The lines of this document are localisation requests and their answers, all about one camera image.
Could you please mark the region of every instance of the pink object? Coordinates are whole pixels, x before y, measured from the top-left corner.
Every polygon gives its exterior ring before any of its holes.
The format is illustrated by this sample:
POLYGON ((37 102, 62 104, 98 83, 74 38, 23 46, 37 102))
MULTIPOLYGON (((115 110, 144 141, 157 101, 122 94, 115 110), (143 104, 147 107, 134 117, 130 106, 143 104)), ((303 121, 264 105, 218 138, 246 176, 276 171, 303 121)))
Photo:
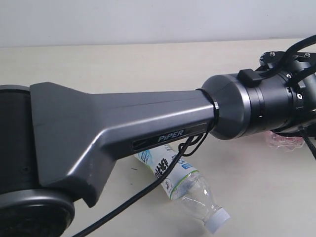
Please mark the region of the pink object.
POLYGON ((271 148, 282 148, 286 152, 291 152, 295 148, 301 148, 304 145, 304 139, 301 137, 282 137, 271 131, 265 133, 266 143, 271 148))

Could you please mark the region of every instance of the piper logo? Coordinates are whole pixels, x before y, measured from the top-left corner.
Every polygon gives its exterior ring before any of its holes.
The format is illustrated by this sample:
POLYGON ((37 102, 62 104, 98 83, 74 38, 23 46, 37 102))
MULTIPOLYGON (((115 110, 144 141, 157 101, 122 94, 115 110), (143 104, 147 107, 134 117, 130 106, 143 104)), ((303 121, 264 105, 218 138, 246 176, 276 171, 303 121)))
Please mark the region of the piper logo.
POLYGON ((163 135, 163 136, 160 136, 159 139, 158 139, 158 142, 164 142, 164 141, 167 141, 171 138, 176 138, 176 137, 180 137, 182 136, 184 133, 184 130, 179 130, 179 131, 176 131, 176 132, 171 132, 171 133, 168 133, 166 135, 163 135))

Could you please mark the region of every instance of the white bottle cap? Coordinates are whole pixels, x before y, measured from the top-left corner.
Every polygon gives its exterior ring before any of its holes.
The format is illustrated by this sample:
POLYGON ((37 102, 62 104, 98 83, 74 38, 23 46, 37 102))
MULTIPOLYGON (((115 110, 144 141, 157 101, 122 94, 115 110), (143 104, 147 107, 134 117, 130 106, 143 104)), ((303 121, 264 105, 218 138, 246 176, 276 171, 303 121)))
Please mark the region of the white bottle cap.
POLYGON ((214 234, 229 218, 229 214, 223 208, 220 208, 205 222, 205 227, 214 234))

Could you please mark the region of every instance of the robotic arm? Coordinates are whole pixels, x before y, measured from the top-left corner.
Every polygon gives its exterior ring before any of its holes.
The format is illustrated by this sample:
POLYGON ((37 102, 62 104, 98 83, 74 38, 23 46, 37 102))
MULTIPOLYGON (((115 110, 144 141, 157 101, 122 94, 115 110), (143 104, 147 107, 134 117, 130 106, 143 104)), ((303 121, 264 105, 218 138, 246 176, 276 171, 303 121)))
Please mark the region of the robotic arm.
POLYGON ((208 132, 222 140, 267 130, 316 136, 316 54, 266 52, 260 64, 193 91, 0 86, 0 236, 60 236, 73 202, 93 207, 116 160, 142 150, 208 132))

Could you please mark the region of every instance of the white table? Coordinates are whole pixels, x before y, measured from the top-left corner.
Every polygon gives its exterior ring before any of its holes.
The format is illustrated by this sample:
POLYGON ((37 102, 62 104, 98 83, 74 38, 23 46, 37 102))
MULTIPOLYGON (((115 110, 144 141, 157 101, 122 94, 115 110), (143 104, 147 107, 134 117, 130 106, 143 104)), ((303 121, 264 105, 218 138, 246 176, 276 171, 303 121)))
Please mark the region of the white table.
MULTIPOLYGON (((214 74, 256 68, 263 52, 285 50, 294 42, 3 48, 0 84, 52 81, 91 93, 194 90, 214 74)), ((306 147, 291 153, 271 150, 263 134, 232 141, 209 137, 187 160, 207 178, 218 204, 231 215, 216 236, 316 234, 316 162, 306 147)), ((82 200, 75 203, 75 220, 63 236, 87 227, 153 180, 136 159, 119 160, 94 208, 89 209, 82 200)), ((210 234, 202 222, 179 214, 159 187, 90 236, 210 234)))

